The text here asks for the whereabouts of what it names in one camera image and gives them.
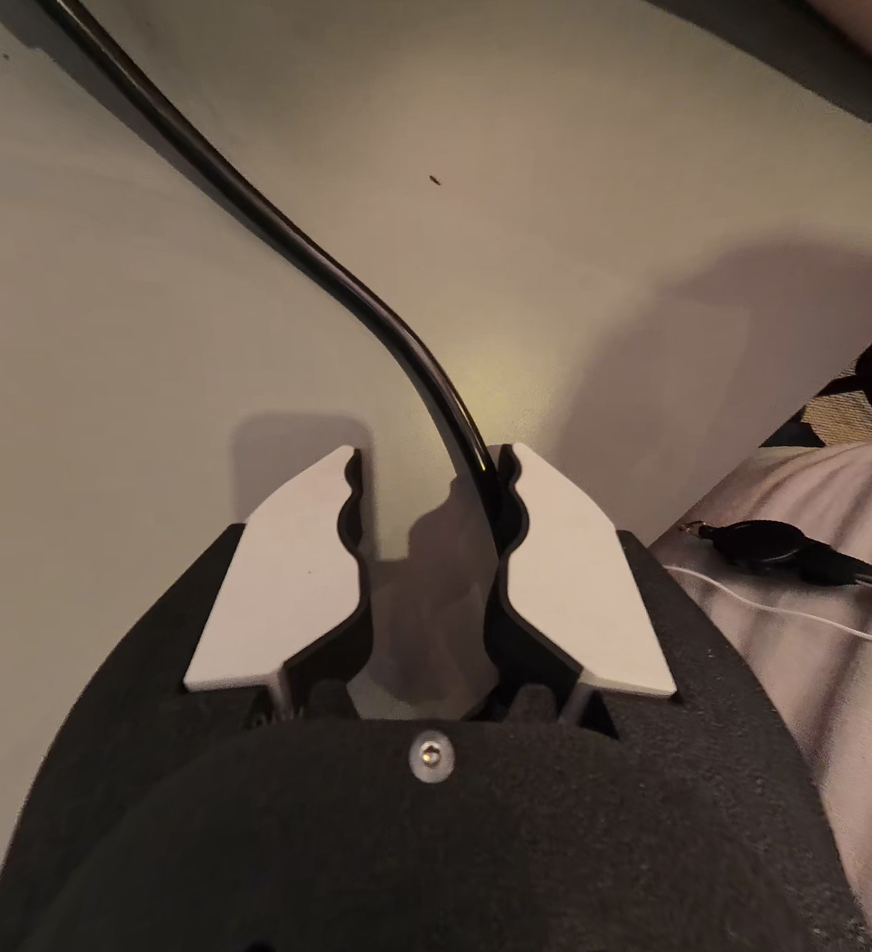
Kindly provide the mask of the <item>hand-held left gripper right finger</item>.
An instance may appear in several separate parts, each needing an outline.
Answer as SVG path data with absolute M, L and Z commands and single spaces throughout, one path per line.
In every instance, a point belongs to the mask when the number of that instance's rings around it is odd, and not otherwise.
M 485 649 L 502 686 L 579 684 L 670 700 L 677 687 L 609 516 L 523 443 L 499 450 L 498 566 Z

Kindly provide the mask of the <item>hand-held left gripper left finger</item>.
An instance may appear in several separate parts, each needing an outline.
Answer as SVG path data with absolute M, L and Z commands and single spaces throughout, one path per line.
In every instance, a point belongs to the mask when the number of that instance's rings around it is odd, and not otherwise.
M 252 511 L 185 672 L 188 692 L 309 696 L 358 676 L 373 648 L 362 497 L 362 455 L 345 445 Z

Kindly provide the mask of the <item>black retractable badge reel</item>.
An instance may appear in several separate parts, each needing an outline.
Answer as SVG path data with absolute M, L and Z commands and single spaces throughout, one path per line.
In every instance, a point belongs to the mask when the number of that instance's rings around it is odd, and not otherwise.
M 708 541 L 728 564 L 754 575 L 796 579 L 815 587 L 872 589 L 872 565 L 778 521 L 748 520 L 726 527 L 701 521 L 680 530 Z

